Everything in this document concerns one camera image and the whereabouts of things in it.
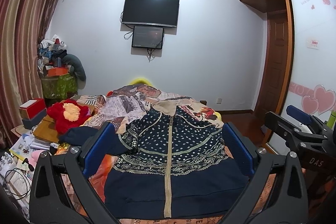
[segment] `bed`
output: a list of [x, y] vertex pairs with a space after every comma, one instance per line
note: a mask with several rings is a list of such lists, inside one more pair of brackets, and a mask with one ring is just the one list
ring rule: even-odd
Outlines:
[[[73, 97], [73, 99], [78, 103], [95, 106], [93, 117], [87, 120], [84, 123], [84, 126], [100, 128], [105, 121], [109, 121], [113, 123], [117, 133], [123, 133], [125, 132], [126, 124], [131, 123], [136, 119], [142, 118], [146, 114], [146, 111], [150, 109], [152, 103], [178, 97], [181, 97], [181, 95], [167, 93], [144, 84], [135, 84], [114, 90], [112, 93], [110, 92], [108, 97], [103, 95], [78, 95]], [[214, 114], [214, 110], [206, 107], [205, 105], [201, 105], [198, 112], [194, 114], [197, 115], [197, 117], [200, 119], [208, 120], [212, 123], [216, 123], [218, 119]], [[232, 157], [227, 147], [225, 147], [225, 152], [229, 157]], [[90, 183], [102, 201], [105, 201], [104, 185], [107, 175], [113, 168], [116, 160], [116, 156], [106, 155], [96, 174], [89, 178]], [[275, 175], [270, 175], [268, 178], [267, 184], [259, 198], [257, 205], [255, 206], [253, 213], [257, 213], [263, 208], [263, 205], [265, 204], [272, 188], [274, 178]], [[76, 211], [82, 215], [86, 215], [75, 193], [73, 192], [71, 183], [66, 175], [63, 176], [63, 180]], [[216, 224], [221, 219], [221, 217], [222, 216], [219, 215], [203, 219], [164, 219], [151, 221], [139, 219], [120, 219], [120, 222], [123, 224]]]

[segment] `tv screen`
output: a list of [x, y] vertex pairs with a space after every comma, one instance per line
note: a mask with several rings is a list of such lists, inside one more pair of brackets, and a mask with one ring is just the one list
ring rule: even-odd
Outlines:
[[177, 27], [180, 0], [125, 0], [122, 23]]
[[162, 49], [163, 28], [134, 26], [132, 47]]

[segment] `curtain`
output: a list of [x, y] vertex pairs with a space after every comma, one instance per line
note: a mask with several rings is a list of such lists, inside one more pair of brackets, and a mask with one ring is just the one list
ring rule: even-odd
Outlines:
[[42, 98], [37, 49], [57, 0], [0, 0], [0, 147], [13, 145], [19, 106]]

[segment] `green storage bin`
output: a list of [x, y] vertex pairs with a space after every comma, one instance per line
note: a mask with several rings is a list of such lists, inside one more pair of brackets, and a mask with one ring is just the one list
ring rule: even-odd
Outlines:
[[78, 90], [77, 81], [69, 73], [61, 76], [45, 77], [41, 79], [44, 98], [61, 99], [68, 98], [68, 92], [74, 93]]

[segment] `red plush toy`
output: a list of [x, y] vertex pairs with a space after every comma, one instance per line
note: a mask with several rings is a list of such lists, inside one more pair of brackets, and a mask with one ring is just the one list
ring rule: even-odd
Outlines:
[[53, 104], [47, 109], [47, 113], [55, 120], [55, 129], [59, 134], [65, 134], [69, 128], [81, 126], [91, 117], [87, 106], [80, 106], [72, 99]]

